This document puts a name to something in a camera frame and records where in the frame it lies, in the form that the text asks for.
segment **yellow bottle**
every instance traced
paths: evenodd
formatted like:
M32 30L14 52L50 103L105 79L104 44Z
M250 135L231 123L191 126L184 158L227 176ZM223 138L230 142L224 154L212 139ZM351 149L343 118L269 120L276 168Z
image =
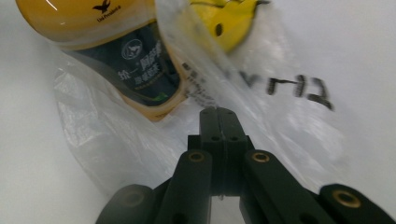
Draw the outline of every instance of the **yellow bottle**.
M163 118L185 99L184 78L160 39L153 0L16 2L37 32L106 78L148 119Z

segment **brass insert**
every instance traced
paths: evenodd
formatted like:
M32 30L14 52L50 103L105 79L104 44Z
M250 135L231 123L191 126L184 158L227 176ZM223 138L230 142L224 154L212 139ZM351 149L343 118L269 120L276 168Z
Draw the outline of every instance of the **brass insert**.
M355 195L349 193L345 190L335 190L332 193L334 199L345 207L359 208L361 206L361 200L359 200Z
M257 162L268 162L270 160L270 157L267 154L262 153L262 152L254 153L252 158L254 161L257 161Z
M201 152L192 152L189 155L189 159L190 159L190 161L193 161L193 162L200 162L205 159L205 156Z
M136 207L145 200L145 195L139 191L130 191L122 198L122 205L127 207Z

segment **bird logo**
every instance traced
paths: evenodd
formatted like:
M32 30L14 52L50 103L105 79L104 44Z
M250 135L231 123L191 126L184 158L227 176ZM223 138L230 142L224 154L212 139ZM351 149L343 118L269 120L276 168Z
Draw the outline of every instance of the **bird logo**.
M143 44L140 40L134 39L129 41L122 48L122 57L126 60L131 60L139 56L142 52Z
M95 6L92 9L101 10L102 14L107 12L108 7L110 7L110 1L107 3L107 0L104 0L101 6Z

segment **plastic bag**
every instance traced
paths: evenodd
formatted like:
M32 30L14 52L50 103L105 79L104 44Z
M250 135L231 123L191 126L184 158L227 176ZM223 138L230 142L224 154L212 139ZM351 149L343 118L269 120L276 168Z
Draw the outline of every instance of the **plastic bag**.
M146 120L92 70L58 54L55 90L64 132L103 193L129 184L155 188L170 177L207 106L233 110L255 147L273 152L308 189L356 173L351 150L364 145L356 141L364 134L352 115L337 113L342 100L326 77L300 75L275 7L259 6L251 33L228 55L188 2L158 0L157 16L170 52L189 75L189 98L160 122ZM213 223L240 223L234 203L214 206Z

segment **bottle label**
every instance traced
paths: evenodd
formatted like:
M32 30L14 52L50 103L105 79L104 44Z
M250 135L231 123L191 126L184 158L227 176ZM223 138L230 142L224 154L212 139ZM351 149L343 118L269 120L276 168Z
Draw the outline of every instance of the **bottle label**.
M180 85L179 74L155 22L103 45L66 53L96 70L141 105L164 104Z

